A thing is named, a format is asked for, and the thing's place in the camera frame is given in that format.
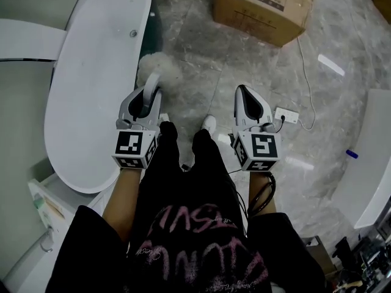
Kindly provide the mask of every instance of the white sneaker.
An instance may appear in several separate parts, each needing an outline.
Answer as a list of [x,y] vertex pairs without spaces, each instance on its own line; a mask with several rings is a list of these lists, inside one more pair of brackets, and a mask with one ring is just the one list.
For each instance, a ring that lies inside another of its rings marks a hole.
[[213,115],[207,115],[203,120],[201,129],[206,129],[209,132],[209,134],[212,136],[216,130],[216,126],[217,126],[216,117],[214,117]]

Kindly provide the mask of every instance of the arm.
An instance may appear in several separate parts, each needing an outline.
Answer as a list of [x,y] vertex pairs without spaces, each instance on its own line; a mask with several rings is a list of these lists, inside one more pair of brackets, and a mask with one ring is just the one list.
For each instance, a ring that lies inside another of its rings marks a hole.
[[124,242],[133,225],[140,177],[140,170],[123,169],[102,215]]
[[[269,179],[262,173],[250,174],[249,203]],[[269,190],[257,202],[266,200]],[[259,214],[249,219],[247,237],[261,254],[270,281],[290,292],[326,291],[321,267],[307,251],[286,214],[277,213],[274,199]]]
[[125,241],[133,224],[140,175],[140,171],[121,171],[103,219],[88,207],[78,208],[46,293],[122,291]]

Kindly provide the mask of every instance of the marble floor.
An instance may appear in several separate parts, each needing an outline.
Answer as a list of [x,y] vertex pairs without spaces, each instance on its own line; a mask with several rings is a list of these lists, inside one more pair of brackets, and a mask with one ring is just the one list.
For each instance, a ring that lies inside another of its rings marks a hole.
[[[233,97],[247,84],[276,106],[313,121],[309,89],[297,40],[276,48],[213,22],[213,0],[156,0],[163,21],[164,49],[183,73],[165,92],[163,112],[178,129],[181,163],[192,161],[191,143],[206,114],[217,118],[213,138],[228,172],[239,169],[227,134],[234,124]],[[307,31],[300,36],[316,123],[311,131],[285,123],[283,159],[274,167],[277,209],[286,212],[301,236],[319,235],[329,252],[343,236],[358,241],[330,198],[354,148],[370,88],[390,89],[390,27],[371,0],[315,0]],[[322,63],[324,54],[345,70],[342,77]],[[232,173],[248,198],[249,174]]]

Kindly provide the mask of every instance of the blue object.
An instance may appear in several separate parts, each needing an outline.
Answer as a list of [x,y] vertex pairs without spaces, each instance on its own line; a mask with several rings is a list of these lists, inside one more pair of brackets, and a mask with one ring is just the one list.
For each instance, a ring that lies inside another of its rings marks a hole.
[[359,155],[351,150],[346,150],[347,155],[353,157],[354,159],[357,159]]

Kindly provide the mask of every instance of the white bathtub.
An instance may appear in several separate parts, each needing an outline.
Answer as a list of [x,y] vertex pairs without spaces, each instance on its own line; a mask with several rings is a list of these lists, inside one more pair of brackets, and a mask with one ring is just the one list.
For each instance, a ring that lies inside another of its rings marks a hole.
[[134,88],[150,6],[151,0],[88,0],[65,39],[46,107],[45,145],[61,180],[79,192],[102,191],[118,177],[115,121]]

